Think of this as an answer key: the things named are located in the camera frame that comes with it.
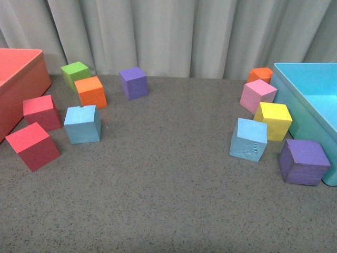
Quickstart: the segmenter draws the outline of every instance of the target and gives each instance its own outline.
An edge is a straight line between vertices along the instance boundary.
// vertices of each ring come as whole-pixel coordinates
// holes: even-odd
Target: green cube
[[[82,62],[74,62],[72,64],[61,67],[62,75],[65,83],[74,92],[77,92],[75,81],[91,77],[89,68]]]

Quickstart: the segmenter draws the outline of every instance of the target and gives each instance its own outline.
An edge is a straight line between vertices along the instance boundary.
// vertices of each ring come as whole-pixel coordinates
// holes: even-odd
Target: purple block
[[[123,92],[129,100],[148,95],[147,76],[139,67],[120,71],[120,78]]]
[[[317,141],[286,140],[279,156],[283,181],[317,186],[330,163]]]

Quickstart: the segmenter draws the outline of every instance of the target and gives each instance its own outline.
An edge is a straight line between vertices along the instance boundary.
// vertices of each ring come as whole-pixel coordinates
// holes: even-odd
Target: yellow cube
[[[268,125],[268,140],[282,141],[293,122],[285,104],[260,102],[255,121]]]

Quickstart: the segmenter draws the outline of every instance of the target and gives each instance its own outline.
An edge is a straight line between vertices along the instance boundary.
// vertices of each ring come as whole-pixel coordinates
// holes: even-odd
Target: foam block
[[[230,155],[258,162],[267,146],[267,124],[239,118],[234,129]]]
[[[49,134],[36,122],[6,136],[6,140],[31,171],[61,155]]]
[[[147,76],[139,67],[120,71],[120,79],[129,100],[148,95]]]
[[[253,82],[258,79],[262,79],[266,83],[270,83],[273,71],[268,67],[260,67],[258,69],[253,69],[248,76],[247,82]]]
[[[262,79],[246,83],[241,95],[240,105],[255,114],[260,102],[272,103],[274,101],[276,92],[276,88]]]
[[[101,119],[97,107],[69,107],[64,128],[72,144],[100,141]]]
[[[279,156],[283,181],[317,186],[330,163],[319,142],[286,140]]]
[[[97,76],[75,81],[75,85],[83,106],[96,105],[97,108],[107,106],[104,88]]]
[[[60,115],[51,95],[23,101],[23,115],[28,124],[37,122],[45,131],[62,127]]]
[[[23,101],[51,84],[42,50],[0,48],[0,143],[23,118]]]
[[[89,68],[82,62],[74,62],[63,66],[61,67],[61,71],[65,83],[74,92],[77,92],[75,81],[91,77]]]
[[[285,104],[266,102],[260,102],[254,120],[268,125],[271,141],[282,141],[293,121]]]

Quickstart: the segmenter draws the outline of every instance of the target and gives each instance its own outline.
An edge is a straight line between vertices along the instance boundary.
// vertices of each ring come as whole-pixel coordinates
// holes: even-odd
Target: light blue block
[[[267,124],[239,118],[231,141],[230,155],[258,162],[267,146]]]
[[[318,141],[331,167],[323,181],[337,186],[337,63],[275,63],[275,103],[286,104],[292,137]]]
[[[69,107],[64,128],[72,144],[101,140],[101,119],[95,105]]]

